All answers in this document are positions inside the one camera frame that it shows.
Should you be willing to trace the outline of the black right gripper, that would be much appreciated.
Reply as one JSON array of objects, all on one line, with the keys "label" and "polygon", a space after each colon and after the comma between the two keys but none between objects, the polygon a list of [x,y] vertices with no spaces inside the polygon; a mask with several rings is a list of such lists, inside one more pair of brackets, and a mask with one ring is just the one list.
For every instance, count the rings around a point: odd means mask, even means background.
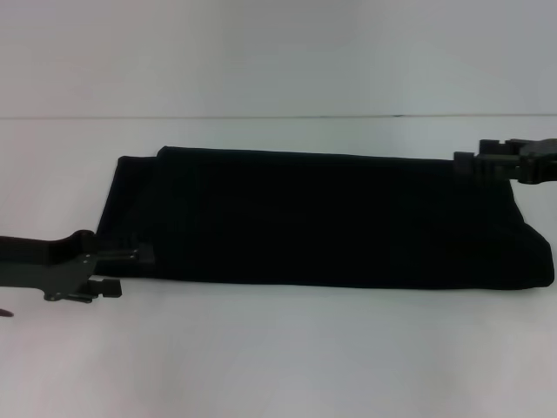
[{"label": "black right gripper", "polygon": [[453,170],[456,179],[481,185],[510,179],[526,185],[555,182],[556,139],[482,139],[478,154],[454,153]]}]

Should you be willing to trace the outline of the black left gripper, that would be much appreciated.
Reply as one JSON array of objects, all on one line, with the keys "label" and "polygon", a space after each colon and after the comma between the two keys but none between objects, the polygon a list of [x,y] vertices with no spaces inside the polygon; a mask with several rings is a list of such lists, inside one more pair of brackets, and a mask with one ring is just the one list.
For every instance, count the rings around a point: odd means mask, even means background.
[{"label": "black left gripper", "polygon": [[1,286],[40,290],[47,301],[89,304],[120,298],[120,280],[90,280],[96,261],[154,264],[152,246],[107,247],[96,252],[95,234],[77,231],[58,240],[1,238]]}]

